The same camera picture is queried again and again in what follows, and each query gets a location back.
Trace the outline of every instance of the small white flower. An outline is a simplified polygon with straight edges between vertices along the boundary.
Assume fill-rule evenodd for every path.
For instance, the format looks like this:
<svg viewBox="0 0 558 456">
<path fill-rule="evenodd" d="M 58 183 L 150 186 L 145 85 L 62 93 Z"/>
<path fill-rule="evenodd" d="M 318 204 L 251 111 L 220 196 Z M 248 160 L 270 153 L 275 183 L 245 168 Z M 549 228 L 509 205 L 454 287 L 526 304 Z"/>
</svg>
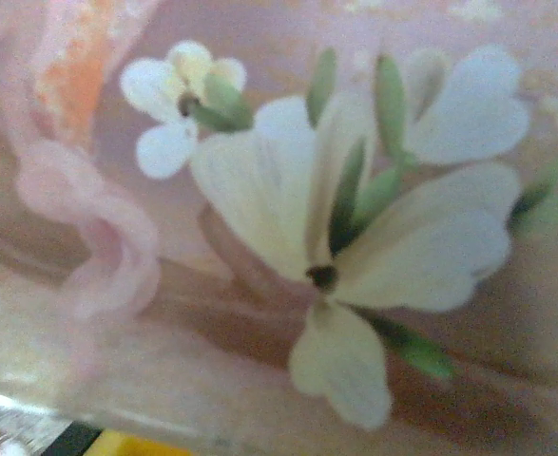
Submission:
<svg viewBox="0 0 558 456">
<path fill-rule="evenodd" d="M 120 86 L 126 100 L 161 123 L 137 141 L 137 163 L 149 178 L 170 178 L 194 152 L 198 127 L 188 107 L 205 103 L 209 73 L 224 77 L 239 91 L 244 88 L 246 71 L 240 61 L 214 61 L 209 50 L 194 41 L 179 42 L 164 60 L 136 60 L 125 68 Z"/>
<path fill-rule="evenodd" d="M 513 95 L 521 70 L 501 47 L 480 47 L 448 73 L 436 49 L 414 53 L 404 71 L 408 127 L 404 146 L 420 162 L 454 164 L 507 152 L 529 128 Z"/>
<path fill-rule="evenodd" d="M 234 233 L 281 275 L 313 279 L 319 301 L 293 348 L 298 390 L 325 396 L 348 422 L 376 428 L 388 417 L 384 348 L 349 304 L 447 311 L 505 261 L 505 228 L 519 195 L 514 171 L 482 163 L 419 186 L 397 200 L 355 241 L 332 255 L 329 229 L 340 174 L 364 139 L 370 177 L 376 149 L 369 97 L 338 94 L 317 130 L 305 102 L 274 101 L 255 127 L 214 135 L 192 158 L 196 182 Z"/>
</svg>

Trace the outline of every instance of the black object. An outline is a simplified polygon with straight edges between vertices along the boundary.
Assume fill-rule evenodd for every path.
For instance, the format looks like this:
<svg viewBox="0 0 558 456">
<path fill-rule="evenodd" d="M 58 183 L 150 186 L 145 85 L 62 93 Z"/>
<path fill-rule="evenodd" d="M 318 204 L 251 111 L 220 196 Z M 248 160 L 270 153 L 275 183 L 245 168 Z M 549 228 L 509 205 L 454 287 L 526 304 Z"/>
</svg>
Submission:
<svg viewBox="0 0 558 456">
<path fill-rule="evenodd" d="M 84 423 L 72 423 L 41 456 L 83 456 L 101 432 Z"/>
</svg>

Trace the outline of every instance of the yellow object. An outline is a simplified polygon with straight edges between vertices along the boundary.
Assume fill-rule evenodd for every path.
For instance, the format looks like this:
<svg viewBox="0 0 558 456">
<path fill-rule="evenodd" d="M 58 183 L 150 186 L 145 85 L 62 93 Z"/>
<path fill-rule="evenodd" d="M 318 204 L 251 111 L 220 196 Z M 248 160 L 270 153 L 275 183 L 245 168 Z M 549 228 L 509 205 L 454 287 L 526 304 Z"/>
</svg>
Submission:
<svg viewBox="0 0 558 456">
<path fill-rule="evenodd" d="M 105 430 L 84 456 L 193 456 L 184 449 Z"/>
</svg>

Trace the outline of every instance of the painted flower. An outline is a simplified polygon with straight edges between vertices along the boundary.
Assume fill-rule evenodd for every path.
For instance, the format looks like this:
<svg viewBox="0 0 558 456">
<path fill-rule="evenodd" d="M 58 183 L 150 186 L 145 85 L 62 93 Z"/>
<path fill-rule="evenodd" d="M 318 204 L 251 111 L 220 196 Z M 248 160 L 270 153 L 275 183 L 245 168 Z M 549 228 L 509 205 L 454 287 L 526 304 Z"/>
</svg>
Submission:
<svg viewBox="0 0 558 456">
<path fill-rule="evenodd" d="M 412 54 L 404 68 L 408 127 L 404 146 L 420 162 L 455 164 L 507 152 L 529 128 L 513 98 L 521 70 L 501 47 L 476 49 L 448 74 L 437 49 Z"/>
<path fill-rule="evenodd" d="M 291 378 L 363 428 L 381 425 L 392 399 L 382 341 L 354 307 L 436 312 L 466 302 L 510 252 L 506 220 L 520 190 L 507 166 L 470 165 L 402 196 L 332 252 L 340 176 L 361 141 L 356 184 L 370 178 L 373 118 L 369 97 L 340 93 L 313 130 L 303 99 L 280 99 L 260 109 L 252 130 L 214 135 L 191 160 L 196 182 L 232 231 L 282 276 L 317 287 L 290 356 Z"/>
<path fill-rule="evenodd" d="M 194 152 L 198 127 L 188 110 L 192 104 L 204 105 L 209 73 L 222 76 L 238 91 L 244 88 L 246 71 L 240 61 L 214 61 L 209 50 L 195 41 L 179 42 L 164 60 L 136 60 L 125 68 L 120 85 L 126 100 L 161 123 L 137 141 L 137 163 L 149 178 L 170 178 Z"/>
</svg>

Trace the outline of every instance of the flower center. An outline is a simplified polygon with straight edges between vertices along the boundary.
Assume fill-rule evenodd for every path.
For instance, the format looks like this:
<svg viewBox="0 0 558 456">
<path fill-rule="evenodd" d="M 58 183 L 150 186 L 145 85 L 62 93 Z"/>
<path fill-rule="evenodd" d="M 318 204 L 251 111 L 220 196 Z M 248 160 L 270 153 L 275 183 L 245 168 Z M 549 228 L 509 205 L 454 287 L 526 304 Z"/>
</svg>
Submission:
<svg viewBox="0 0 558 456">
<path fill-rule="evenodd" d="M 331 293 L 337 284 L 337 269 L 334 266 L 313 266 L 306 271 L 315 287 L 325 294 Z"/>
<path fill-rule="evenodd" d="M 177 108 L 184 117 L 188 117 L 192 112 L 192 107 L 201 104 L 201 99 L 192 92 L 185 92 L 177 102 Z"/>
</svg>

